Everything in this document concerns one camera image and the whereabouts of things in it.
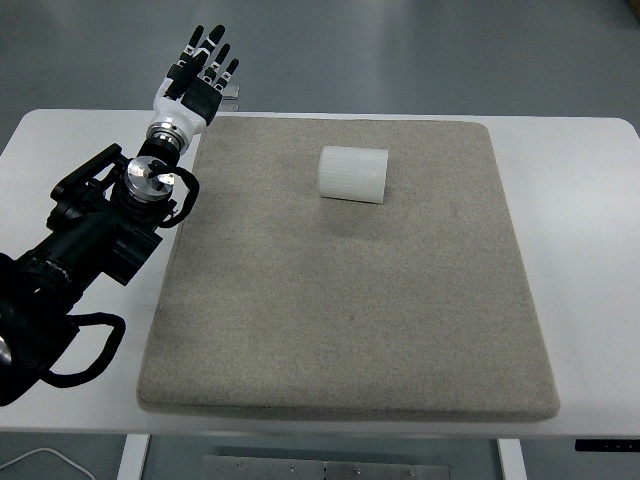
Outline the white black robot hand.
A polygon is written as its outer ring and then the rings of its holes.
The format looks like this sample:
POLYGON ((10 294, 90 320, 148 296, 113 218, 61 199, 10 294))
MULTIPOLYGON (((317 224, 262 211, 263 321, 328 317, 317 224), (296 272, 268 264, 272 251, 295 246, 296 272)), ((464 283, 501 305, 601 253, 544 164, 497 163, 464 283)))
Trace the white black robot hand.
POLYGON ((222 25, 210 32, 196 27, 155 94, 149 138, 171 136, 185 149, 211 124, 239 65, 227 59, 230 45, 222 42, 224 34, 222 25))

